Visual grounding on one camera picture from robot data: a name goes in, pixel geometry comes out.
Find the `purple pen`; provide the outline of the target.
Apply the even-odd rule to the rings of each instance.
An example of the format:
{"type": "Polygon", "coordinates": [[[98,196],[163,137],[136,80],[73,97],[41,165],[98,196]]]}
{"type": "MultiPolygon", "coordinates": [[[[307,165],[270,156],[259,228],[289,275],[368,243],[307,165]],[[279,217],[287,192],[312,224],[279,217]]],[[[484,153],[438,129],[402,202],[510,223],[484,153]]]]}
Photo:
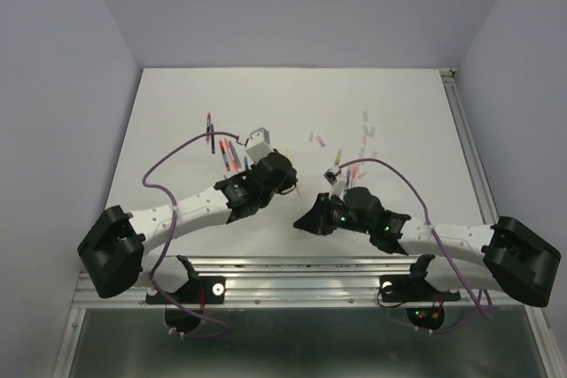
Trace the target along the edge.
{"type": "Polygon", "coordinates": [[[215,148],[215,132],[214,132],[214,130],[215,130],[215,129],[214,129],[214,124],[211,124],[211,127],[210,127],[211,137],[210,137],[210,139],[211,139],[211,152],[212,152],[213,155],[214,155],[215,152],[216,152],[216,148],[215,148]]]}

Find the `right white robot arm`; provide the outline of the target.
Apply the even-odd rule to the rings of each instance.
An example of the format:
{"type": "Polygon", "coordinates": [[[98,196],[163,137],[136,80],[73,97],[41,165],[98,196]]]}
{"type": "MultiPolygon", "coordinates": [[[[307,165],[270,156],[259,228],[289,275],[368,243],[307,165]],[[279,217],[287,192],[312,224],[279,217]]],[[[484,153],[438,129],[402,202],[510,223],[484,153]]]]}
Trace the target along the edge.
{"type": "Polygon", "coordinates": [[[558,249],[512,217],[501,216],[493,225],[429,225],[386,210],[363,187],[344,197],[319,194],[293,226],[314,235],[345,229],[367,235],[388,254],[430,257],[408,276],[409,291],[418,298],[471,286],[545,307],[561,262],[558,249]]]}

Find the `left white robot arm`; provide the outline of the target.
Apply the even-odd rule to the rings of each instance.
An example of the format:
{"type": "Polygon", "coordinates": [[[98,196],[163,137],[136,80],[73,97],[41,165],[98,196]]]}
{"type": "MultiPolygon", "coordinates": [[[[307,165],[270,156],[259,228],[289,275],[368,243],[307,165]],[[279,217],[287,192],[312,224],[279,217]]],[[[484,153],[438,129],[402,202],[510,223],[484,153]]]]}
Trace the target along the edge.
{"type": "Polygon", "coordinates": [[[188,261],[166,258],[171,242],[252,216],[296,183],[291,161],[271,151],[242,173],[174,204],[132,212],[118,205],[107,208],[79,244],[78,255],[103,299],[145,287],[186,302],[196,295],[198,282],[188,261]]]}

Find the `magenta pen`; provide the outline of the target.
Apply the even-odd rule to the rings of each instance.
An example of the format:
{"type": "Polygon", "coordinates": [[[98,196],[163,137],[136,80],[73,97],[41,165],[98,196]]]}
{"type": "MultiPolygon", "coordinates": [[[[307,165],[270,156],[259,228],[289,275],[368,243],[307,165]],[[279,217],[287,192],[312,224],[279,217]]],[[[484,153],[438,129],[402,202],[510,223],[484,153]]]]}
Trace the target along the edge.
{"type": "Polygon", "coordinates": [[[212,117],[211,117],[211,113],[208,112],[207,115],[206,115],[206,143],[207,144],[210,143],[211,125],[212,125],[212,117]]]}

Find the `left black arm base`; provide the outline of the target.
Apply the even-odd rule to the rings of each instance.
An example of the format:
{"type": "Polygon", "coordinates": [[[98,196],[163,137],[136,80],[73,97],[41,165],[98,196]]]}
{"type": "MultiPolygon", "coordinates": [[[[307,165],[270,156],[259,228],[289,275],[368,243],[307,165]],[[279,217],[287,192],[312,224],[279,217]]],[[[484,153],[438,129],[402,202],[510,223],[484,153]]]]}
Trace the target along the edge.
{"type": "Polygon", "coordinates": [[[184,256],[165,258],[157,273],[159,287],[153,283],[146,291],[145,302],[164,305],[164,321],[170,335],[182,339],[206,339],[224,336],[229,326],[207,316],[205,309],[221,305],[225,298],[223,276],[201,277],[184,256]]]}

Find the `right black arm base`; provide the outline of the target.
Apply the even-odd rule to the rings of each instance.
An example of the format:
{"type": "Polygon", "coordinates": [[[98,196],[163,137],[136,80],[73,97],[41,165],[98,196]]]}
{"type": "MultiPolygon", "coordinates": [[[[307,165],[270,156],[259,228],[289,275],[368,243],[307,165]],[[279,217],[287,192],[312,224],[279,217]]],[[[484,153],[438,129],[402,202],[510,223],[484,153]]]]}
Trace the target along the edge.
{"type": "Polygon", "coordinates": [[[458,290],[437,290],[425,278],[427,267],[436,257],[422,255],[409,267],[408,274],[382,275],[376,301],[383,308],[398,308],[411,303],[425,303],[422,307],[407,307],[411,325],[418,330],[438,333],[444,323],[445,302],[461,300],[458,290]]]}

